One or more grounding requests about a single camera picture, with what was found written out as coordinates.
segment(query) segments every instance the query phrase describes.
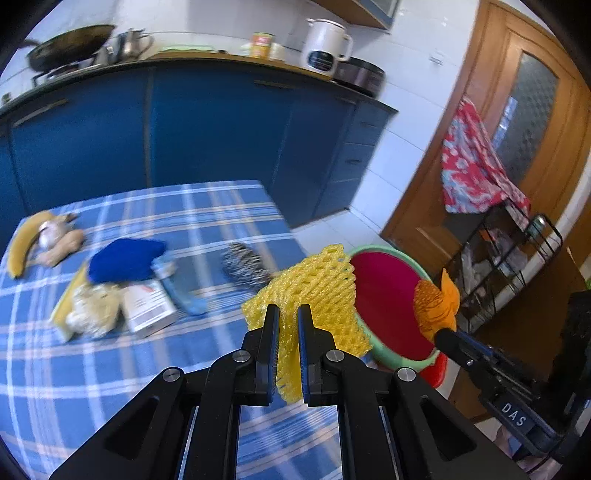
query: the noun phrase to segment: cabinet door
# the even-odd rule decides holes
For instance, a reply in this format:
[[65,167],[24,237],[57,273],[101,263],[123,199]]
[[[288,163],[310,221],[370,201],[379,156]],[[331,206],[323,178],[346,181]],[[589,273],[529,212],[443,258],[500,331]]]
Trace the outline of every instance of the cabinet door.
[[289,82],[235,68],[158,69],[151,108],[154,185],[259,180],[269,189],[296,91]]
[[305,90],[294,105],[271,197],[290,227],[312,219],[335,152],[354,109],[324,90]]
[[361,179],[329,182],[316,207],[314,217],[324,217],[347,208],[351,205],[360,183]]
[[18,222],[21,218],[27,216],[12,168],[6,125],[0,125],[0,179],[2,179],[0,252],[4,253]]
[[360,0],[359,3],[381,24],[390,28],[400,0]]
[[143,70],[100,75],[16,111],[15,169],[31,212],[147,187],[146,85]]

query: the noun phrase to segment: drawer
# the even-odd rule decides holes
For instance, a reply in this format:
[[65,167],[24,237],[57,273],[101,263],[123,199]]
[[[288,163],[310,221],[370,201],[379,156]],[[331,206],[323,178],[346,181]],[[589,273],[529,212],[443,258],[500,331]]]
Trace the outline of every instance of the drawer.
[[316,207],[314,217],[324,217],[351,205],[359,183],[361,183],[360,179],[329,182]]
[[345,141],[375,145],[388,122],[389,113],[368,103],[360,103],[355,111]]
[[343,144],[329,181],[360,179],[373,152],[373,145]]

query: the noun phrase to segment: table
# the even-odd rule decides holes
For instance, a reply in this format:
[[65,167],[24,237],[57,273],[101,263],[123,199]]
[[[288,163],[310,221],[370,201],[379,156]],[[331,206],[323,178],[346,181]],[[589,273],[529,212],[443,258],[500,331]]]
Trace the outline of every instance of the table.
[[[229,282],[220,257],[240,241],[272,270],[304,258],[289,227],[256,181],[177,185],[110,195],[55,209],[79,213],[84,248],[56,268],[27,267],[14,281],[0,263],[0,436],[23,470],[47,478],[165,367],[208,367],[240,347],[241,304],[253,292]],[[145,338],[120,322],[105,338],[61,343],[48,318],[82,261],[114,239],[165,241],[178,273],[191,278],[208,312],[181,315]],[[341,478],[335,407],[244,407],[238,478]]]

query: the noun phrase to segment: wok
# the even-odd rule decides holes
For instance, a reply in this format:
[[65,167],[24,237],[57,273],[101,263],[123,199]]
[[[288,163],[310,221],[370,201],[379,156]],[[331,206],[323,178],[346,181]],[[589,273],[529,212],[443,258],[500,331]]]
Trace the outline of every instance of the wok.
[[75,61],[88,59],[104,45],[114,28],[114,25],[77,28],[41,44],[27,39],[21,44],[21,48],[36,45],[27,55],[29,66],[36,72],[49,72]]

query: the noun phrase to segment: metal pot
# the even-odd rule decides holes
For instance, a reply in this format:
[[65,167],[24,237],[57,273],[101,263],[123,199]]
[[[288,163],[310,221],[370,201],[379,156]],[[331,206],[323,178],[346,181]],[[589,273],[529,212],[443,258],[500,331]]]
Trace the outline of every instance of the metal pot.
[[36,72],[49,72],[90,58],[107,41],[114,25],[92,25],[62,33],[43,43],[26,39],[21,48],[35,46],[27,57]]
[[[144,34],[144,30],[130,28],[127,32],[117,35],[115,48],[117,62],[138,60],[139,56],[154,44],[154,37]],[[141,48],[142,38],[149,38],[148,45],[145,48]]]

